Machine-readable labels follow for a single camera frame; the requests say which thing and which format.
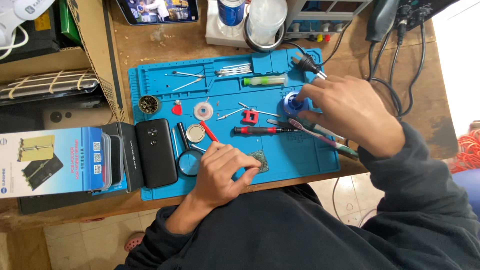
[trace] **screwdriver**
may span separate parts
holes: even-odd
[[[293,128],[285,128],[285,127],[252,127],[252,126],[245,126],[245,127],[234,127],[233,134],[269,134],[269,133],[283,133],[283,132],[291,132],[291,131],[299,131]]]

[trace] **plastic cup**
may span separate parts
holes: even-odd
[[[247,34],[261,46],[274,43],[275,34],[287,18],[287,1],[254,0],[250,4]]]

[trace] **sleeve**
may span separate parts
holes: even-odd
[[[377,160],[359,148],[360,161],[372,173],[373,186],[385,192],[377,210],[380,212],[417,211],[477,220],[464,188],[456,185],[447,165],[432,160],[419,132],[401,123],[405,145],[394,157]]]
[[[165,227],[167,218],[177,206],[165,207],[158,211],[155,221],[145,231],[140,245],[127,256],[125,266],[117,269],[157,269],[160,264],[180,252],[193,235],[170,233]]]

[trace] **plastic water bottle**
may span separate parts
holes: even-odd
[[[226,37],[242,33],[245,0],[217,0],[218,28]]]

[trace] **tin lid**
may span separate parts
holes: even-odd
[[[187,138],[193,143],[199,143],[205,138],[205,129],[199,124],[193,124],[187,128]]]

